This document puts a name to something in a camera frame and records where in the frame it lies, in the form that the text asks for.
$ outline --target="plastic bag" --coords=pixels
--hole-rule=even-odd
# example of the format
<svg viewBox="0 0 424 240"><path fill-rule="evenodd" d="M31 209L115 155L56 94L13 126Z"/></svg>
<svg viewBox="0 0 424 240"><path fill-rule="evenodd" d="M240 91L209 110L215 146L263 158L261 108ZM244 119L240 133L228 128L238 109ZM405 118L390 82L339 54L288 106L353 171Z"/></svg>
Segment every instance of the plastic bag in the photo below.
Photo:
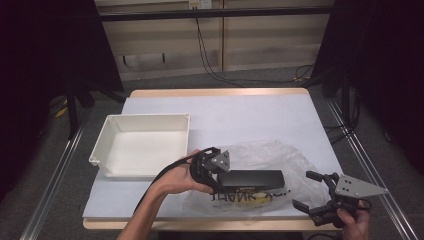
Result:
<svg viewBox="0 0 424 240"><path fill-rule="evenodd" d="M291 207L292 199L311 207L323 206L330 199L323 184L306 178L306 171L317 170L292 146L280 141L255 141L218 148L229 151L231 170L282 170L284 188L256 194L209 195L191 191L184 200L184 208L208 214L239 212L256 215Z"/></svg>

